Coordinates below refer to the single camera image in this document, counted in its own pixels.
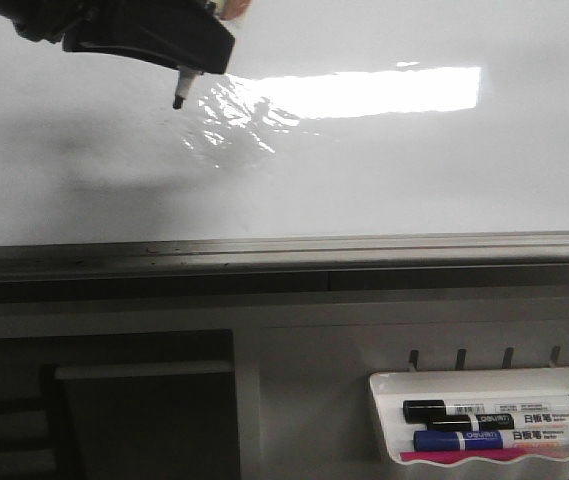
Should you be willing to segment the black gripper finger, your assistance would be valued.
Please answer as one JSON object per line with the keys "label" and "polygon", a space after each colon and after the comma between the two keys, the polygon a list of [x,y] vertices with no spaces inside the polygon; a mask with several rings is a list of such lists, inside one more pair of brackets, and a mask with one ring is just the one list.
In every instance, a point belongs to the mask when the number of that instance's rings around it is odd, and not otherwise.
{"label": "black gripper finger", "polygon": [[235,38],[205,1],[99,1],[63,50],[116,55],[169,69],[223,74]]}

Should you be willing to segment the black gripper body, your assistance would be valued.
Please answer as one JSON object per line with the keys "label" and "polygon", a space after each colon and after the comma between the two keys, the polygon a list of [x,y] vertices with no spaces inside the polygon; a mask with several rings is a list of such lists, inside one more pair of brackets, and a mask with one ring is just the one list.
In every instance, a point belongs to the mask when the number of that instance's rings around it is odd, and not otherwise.
{"label": "black gripper body", "polygon": [[0,16],[10,20],[17,34],[33,42],[93,45],[107,38],[100,19],[106,1],[0,1]]}

